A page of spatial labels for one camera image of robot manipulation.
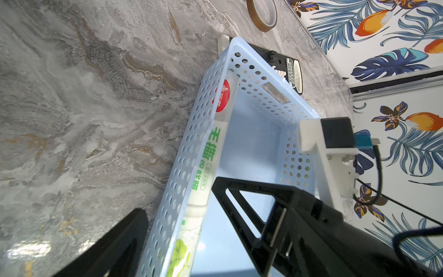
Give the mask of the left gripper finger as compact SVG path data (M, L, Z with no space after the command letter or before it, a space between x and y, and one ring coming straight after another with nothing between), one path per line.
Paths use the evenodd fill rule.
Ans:
M149 220L135 208L56 277L134 277L142 257Z

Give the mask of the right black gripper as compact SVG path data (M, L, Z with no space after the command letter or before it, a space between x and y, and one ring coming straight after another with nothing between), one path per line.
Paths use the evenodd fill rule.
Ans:
M259 275L275 268L285 277L437 277L344 222L340 212L297 188L217 177L212 192ZM266 221L242 192L274 198Z

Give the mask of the light blue plastic basket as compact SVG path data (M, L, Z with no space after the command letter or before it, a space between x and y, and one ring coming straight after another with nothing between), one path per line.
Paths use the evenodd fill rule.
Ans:
M204 73L140 260L140 277L167 274L200 159L213 153L207 140L226 77L234 79L235 98L217 175L315 191L310 157L297 146L297 127L318 114L247 42L234 38Z

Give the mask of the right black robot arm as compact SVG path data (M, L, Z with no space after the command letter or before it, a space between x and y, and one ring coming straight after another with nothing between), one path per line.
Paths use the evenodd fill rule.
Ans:
M218 177L212 187L257 272L286 277L440 277L441 227L387 219L363 232L312 194Z

